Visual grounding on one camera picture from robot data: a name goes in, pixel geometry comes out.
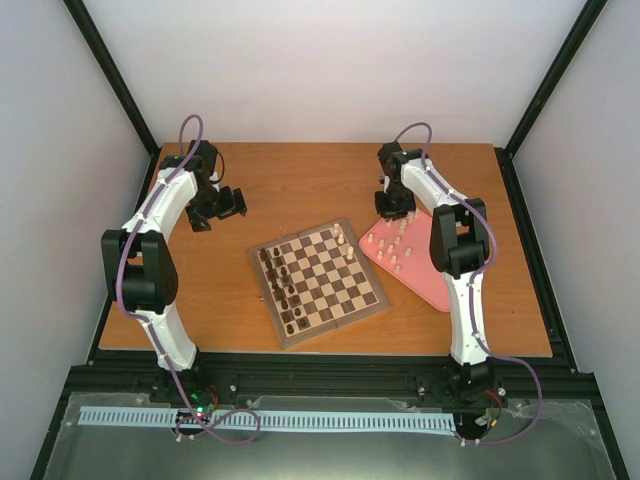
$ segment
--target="chessboard square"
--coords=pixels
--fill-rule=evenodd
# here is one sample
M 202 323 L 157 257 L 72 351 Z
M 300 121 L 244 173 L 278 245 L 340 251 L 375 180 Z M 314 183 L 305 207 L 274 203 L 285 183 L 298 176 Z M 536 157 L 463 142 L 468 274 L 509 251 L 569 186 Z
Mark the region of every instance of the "chessboard square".
M 344 286 L 349 288 L 349 287 L 353 287 L 356 284 L 356 281 L 353 279 L 353 277 L 344 277 L 342 279 L 342 283 L 344 283 Z
M 336 292 L 339 292 L 340 290 L 345 289 L 345 286 L 344 286 L 344 283 L 342 283 L 342 280 L 336 280 L 335 282 L 331 282 L 331 285 L 333 286 L 333 289 Z
M 373 288 L 371 288 L 371 284 L 369 282 L 364 282 L 358 285 L 358 290 L 360 290 L 361 295 L 364 295 L 365 293 L 373 291 Z
M 317 312 L 318 311 L 318 307 L 316 307 L 316 304 L 314 302 L 305 303 L 304 304 L 304 311 L 307 312 L 307 315 L 309 315 L 310 313 Z
M 349 269 L 349 271 L 351 273 L 362 272 L 362 267 L 360 266 L 359 263 L 352 263 L 352 264 L 348 265 L 347 268 Z
M 308 314 L 307 320 L 309 320 L 309 323 L 311 324 L 312 327 L 316 327 L 322 323 L 322 320 L 320 319 L 320 314 L 317 311 L 314 313 Z
M 320 286 L 326 285 L 327 283 L 329 283 L 329 277 L 327 277 L 326 273 L 323 273 L 322 275 L 318 275 L 316 279 L 318 280 L 318 285 Z
M 320 297 L 317 300 L 315 300 L 315 304 L 316 307 L 318 307 L 318 310 L 322 310 L 324 308 L 329 308 L 329 304 L 327 303 L 327 299 L 324 297 Z
M 322 320 L 323 322 L 333 319 L 333 314 L 331 313 L 331 310 L 329 310 L 328 308 L 319 310 L 318 313 L 320 314 L 320 320 Z
M 364 299 L 362 297 L 353 298 L 351 299 L 351 302 L 353 303 L 353 306 L 356 308 L 356 310 L 361 310 L 367 306 L 367 304 L 364 303 Z
M 311 326 L 307 317 L 298 318 L 296 320 L 296 323 L 298 324 L 298 328 L 300 330 L 305 330 Z
M 284 261 L 287 263 L 296 263 L 296 255 L 293 252 L 285 253 L 282 255 L 282 258 L 284 258 Z
M 330 307 L 333 307 L 334 305 L 340 303 L 340 301 L 338 300 L 338 296 L 334 293 L 332 293 L 331 295 L 327 295 L 325 299 L 327 300 L 327 305 L 329 305 Z
M 347 288 L 347 293 L 349 294 L 349 298 L 356 298 L 360 296 L 360 290 L 358 290 L 358 287 L 356 286 Z
M 302 292 L 300 294 L 300 302 L 302 302 L 303 304 L 313 302 L 313 297 L 311 296 L 311 292 L 310 291 Z
M 367 277 L 364 276 L 364 273 L 362 272 L 356 272 L 353 274 L 353 280 L 357 283 L 357 284 L 361 284 L 367 281 Z
M 334 305 L 333 307 L 329 307 L 329 309 L 331 310 L 331 314 L 333 315 L 333 318 L 340 318 L 340 317 L 344 317 L 344 311 L 342 310 L 342 307 L 340 306 L 340 304 L 338 305 Z
M 322 290 L 322 293 L 324 295 L 331 295 L 333 294 L 333 287 L 331 286 L 330 283 L 327 283 L 326 285 L 323 285 L 320 287 L 320 290 Z
M 365 293 L 362 296 L 362 299 L 364 300 L 364 303 L 366 303 L 367 305 L 372 305 L 376 303 L 376 296 L 373 292 Z
M 315 273 L 313 273 L 313 269 L 311 267 L 309 268 L 303 268 L 302 271 L 300 272 L 302 273 L 302 278 L 306 279 L 306 278 L 311 278 L 315 275 Z
M 336 268 L 342 268 L 347 266 L 347 262 L 345 262 L 344 258 L 342 257 L 334 258 L 333 263 L 336 264 Z
M 304 281 L 304 279 L 304 272 L 291 272 L 291 280 L 293 281 L 293 283 L 300 283 Z
M 336 297 L 338 297 L 338 300 L 340 301 L 340 303 L 343 303 L 349 300 L 349 294 L 347 293 L 346 290 L 340 290 L 339 292 L 337 292 Z
M 331 272 L 332 270 L 336 269 L 335 264 L 333 263 L 333 261 L 329 260 L 327 262 L 323 262 L 322 266 L 324 267 L 326 272 Z
M 330 272 L 327 272 L 327 277 L 329 277 L 329 280 L 332 282 L 340 280 L 340 274 L 337 270 L 331 270 Z
M 309 240 L 311 240 L 311 243 L 322 243 L 322 235 L 320 235 L 318 232 L 312 233 L 311 235 L 309 235 Z
M 322 289 L 320 287 L 312 288 L 310 291 L 311 291 L 311 297 L 314 300 L 318 300 L 319 298 L 322 298 L 322 296 L 324 295 L 324 293 L 322 292 Z
M 298 293 L 307 292 L 309 290 L 309 285 L 304 280 L 302 282 L 296 283 L 296 291 Z
M 340 306 L 342 307 L 342 311 L 345 313 L 345 315 L 347 313 L 353 312 L 356 309 L 351 300 L 347 300 L 346 302 L 341 303 Z

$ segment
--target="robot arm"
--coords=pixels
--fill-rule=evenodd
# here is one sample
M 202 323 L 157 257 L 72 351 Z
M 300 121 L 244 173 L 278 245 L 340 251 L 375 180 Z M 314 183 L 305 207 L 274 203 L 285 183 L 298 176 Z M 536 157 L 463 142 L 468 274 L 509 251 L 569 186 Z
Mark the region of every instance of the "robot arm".
M 208 220 L 213 217 L 222 219 L 235 213 L 244 215 L 247 211 L 240 189 L 231 191 L 229 187 L 219 187 L 219 180 L 214 173 L 217 156 L 215 146 L 200 142 L 191 160 L 168 184 L 166 179 L 184 156 L 166 157 L 159 166 L 156 184 L 136 214 L 122 229 L 107 230 L 102 236 L 107 291 L 109 298 L 115 301 L 115 282 L 123 246 L 136 223 L 144 219 L 129 252 L 129 259 L 142 257 L 142 262 L 127 262 L 122 297 L 128 311 L 149 319 L 150 323 L 140 321 L 140 324 L 158 353 L 158 365 L 165 369 L 168 369 L 168 365 L 149 334 L 150 325 L 177 371 L 191 368 L 197 352 L 182 326 L 175 304 L 178 273 L 167 246 L 173 227 L 183 209 L 187 211 L 194 232 L 211 230 Z M 142 212 L 147 202 L 158 190 L 161 192 L 152 211 L 144 217 Z
M 376 192 L 376 210 L 384 218 L 402 218 L 416 209 L 414 194 L 433 217 L 430 254 L 434 266 L 442 272 L 451 302 L 451 356 L 461 366 L 477 365 L 487 360 L 480 348 L 471 322 L 469 281 L 473 273 L 489 256 L 486 230 L 457 200 L 471 204 L 486 218 L 484 204 L 479 199 L 467 199 L 457 192 L 435 170 L 422 150 L 403 151 L 398 142 L 383 145 L 378 159 L 384 172 L 384 191 Z M 457 227 L 468 228 L 457 233 Z M 476 336 L 485 342 L 482 316 L 481 286 L 483 274 L 474 278 L 476 294 L 473 308 Z

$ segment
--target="pink tray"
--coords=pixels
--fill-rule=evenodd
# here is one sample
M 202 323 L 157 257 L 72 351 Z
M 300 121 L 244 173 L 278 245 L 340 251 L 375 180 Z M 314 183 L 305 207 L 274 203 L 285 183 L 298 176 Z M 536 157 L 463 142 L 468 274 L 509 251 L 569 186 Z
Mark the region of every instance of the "pink tray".
M 360 239 L 360 249 L 373 262 L 404 283 L 434 308 L 441 312 L 448 312 L 451 307 L 447 285 L 442 274 L 431 263 L 429 255 L 431 217 L 418 210 L 416 213 L 411 223 L 407 219 L 403 234 L 400 234 L 401 220 L 395 220 L 389 225 L 386 220 L 380 220 Z M 373 233 L 371 243 L 368 240 L 370 233 Z M 395 245 L 394 240 L 397 236 L 400 237 L 400 243 Z M 381 238 L 384 239 L 383 247 L 378 246 Z M 387 250 L 389 245 L 394 245 L 392 253 Z M 407 248 L 411 248 L 409 256 L 405 255 Z M 378 259 L 379 250 L 383 252 L 380 259 Z M 391 262 L 392 255 L 396 255 L 395 264 Z M 400 265 L 399 272 L 395 271 L 396 265 Z

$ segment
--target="wooden tabletop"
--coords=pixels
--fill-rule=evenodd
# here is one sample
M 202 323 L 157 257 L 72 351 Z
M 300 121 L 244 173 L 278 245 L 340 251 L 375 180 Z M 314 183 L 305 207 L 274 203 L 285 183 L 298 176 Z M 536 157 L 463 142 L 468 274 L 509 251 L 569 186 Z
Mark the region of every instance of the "wooden tabletop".
M 282 352 L 249 248 L 346 217 L 361 237 L 376 221 L 373 195 L 380 189 L 379 144 L 220 143 L 226 159 L 224 185 L 240 187 L 246 217 L 211 221 L 193 233 L 182 214 L 169 241 L 180 277 L 178 311 L 203 351 Z M 165 144 L 160 158 L 179 153 Z M 434 144 L 430 156 L 460 192 L 487 206 L 500 248 L 485 274 L 484 318 L 492 350 L 550 356 L 551 349 L 525 262 L 511 207 L 491 145 Z M 286 349 L 286 352 L 424 354 L 449 353 L 449 314 L 438 312 L 394 277 L 373 265 L 391 303 L 384 312 Z M 100 342 L 103 349 L 149 349 L 132 319 L 112 307 Z

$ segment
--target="chessboard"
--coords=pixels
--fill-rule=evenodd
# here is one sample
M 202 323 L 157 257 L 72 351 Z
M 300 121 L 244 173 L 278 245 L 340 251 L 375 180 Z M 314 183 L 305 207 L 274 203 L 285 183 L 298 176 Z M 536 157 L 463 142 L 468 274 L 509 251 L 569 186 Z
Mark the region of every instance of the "chessboard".
M 283 348 L 389 306 L 345 219 L 259 245 L 249 257 Z

